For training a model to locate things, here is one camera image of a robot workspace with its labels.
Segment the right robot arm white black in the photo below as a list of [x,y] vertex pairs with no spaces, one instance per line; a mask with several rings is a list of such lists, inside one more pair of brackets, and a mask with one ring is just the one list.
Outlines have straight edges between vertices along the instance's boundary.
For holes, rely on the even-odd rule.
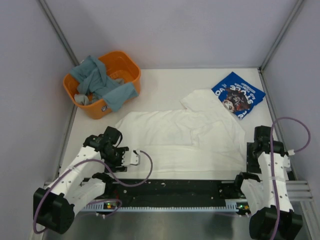
[[249,234],[254,240],[293,240],[303,218],[290,202],[285,169],[290,167],[284,144],[274,141],[269,126],[254,129],[254,141],[247,143],[246,172],[236,176],[233,192],[246,198],[251,218]]

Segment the white t shirt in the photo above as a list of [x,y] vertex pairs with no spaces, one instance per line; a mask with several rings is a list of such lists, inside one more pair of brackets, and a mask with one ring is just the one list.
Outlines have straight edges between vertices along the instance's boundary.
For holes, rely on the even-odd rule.
[[230,180],[246,169],[245,131],[210,89],[191,92],[178,110],[136,112],[116,128],[122,145],[142,150],[128,178]]

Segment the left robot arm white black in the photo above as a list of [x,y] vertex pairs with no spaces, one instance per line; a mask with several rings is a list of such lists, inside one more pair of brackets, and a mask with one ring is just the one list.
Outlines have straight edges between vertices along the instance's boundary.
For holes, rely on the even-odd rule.
[[64,234],[76,215],[94,199],[109,198],[114,191],[115,172],[124,172],[122,165],[128,147],[119,147],[122,133],[107,127],[104,133],[87,137],[76,157],[64,172],[46,188],[33,195],[33,231],[37,225]]

